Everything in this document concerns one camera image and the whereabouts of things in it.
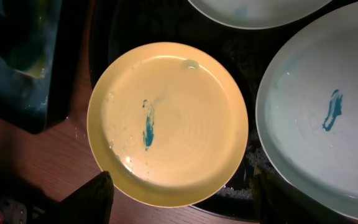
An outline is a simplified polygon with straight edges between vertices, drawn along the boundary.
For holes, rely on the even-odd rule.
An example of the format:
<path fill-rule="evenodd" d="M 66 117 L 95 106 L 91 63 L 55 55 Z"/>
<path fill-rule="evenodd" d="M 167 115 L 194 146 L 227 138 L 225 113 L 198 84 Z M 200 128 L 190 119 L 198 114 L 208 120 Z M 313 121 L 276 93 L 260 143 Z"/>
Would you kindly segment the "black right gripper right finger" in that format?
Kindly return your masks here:
<path fill-rule="evenodd" d="M 321 205 L 262 167 L 251 178 L 255 210 L 261 224 L 335 224 L 350 220 Z"/>

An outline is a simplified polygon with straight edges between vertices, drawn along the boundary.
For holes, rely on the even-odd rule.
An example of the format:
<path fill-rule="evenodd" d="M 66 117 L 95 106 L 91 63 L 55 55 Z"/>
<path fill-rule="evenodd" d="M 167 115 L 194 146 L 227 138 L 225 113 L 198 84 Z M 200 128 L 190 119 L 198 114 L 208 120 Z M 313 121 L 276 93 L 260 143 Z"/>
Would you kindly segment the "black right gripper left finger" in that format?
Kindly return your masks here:
<path fill-rule="evenodd" d="M 51 224 L 108 224 L 114 198 L 110 173 L 102 171 L 42 217 Z"/>

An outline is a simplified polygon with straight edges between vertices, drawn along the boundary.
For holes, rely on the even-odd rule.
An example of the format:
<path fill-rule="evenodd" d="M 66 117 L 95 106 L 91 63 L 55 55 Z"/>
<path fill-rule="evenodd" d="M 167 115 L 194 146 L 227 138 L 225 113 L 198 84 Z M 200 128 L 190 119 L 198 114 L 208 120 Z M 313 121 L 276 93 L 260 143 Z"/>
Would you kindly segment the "pale green plate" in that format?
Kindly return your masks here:
<path fill-rule="evenodd" d="M 255 114 L 278 173 L 358 219 L 358 1 L 308 24 L 277 52 Z"/>

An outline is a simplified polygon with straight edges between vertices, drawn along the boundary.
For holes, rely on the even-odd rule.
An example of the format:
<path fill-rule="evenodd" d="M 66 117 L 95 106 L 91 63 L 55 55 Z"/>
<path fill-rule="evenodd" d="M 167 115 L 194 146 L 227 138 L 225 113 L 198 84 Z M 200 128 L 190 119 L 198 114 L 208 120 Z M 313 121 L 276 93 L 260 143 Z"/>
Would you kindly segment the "yellow plate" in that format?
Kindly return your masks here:
<path fill-rule="evenodd" d="M 88 140 L 117 189 L 155 207 L 207 199 L 246 151 L 247 108 L 230 73 L 185 44 L 136 47 L 109 65 L 87 112 Z"/>

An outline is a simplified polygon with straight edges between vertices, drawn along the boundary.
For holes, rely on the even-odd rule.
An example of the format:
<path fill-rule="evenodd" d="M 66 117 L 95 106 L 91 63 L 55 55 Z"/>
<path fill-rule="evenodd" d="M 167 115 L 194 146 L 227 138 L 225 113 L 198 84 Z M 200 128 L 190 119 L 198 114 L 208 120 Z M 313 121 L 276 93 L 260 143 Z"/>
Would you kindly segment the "green yellow sponge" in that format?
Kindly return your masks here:
<path fill-rule="evenodd" d="M 2 58 L 14 70 L 32 78 L 42 78 L 46 64 L 43 28 L 48 1 L 3 0 L 2 6 L 14 37 L 13 46 L 2 54 Z"/>

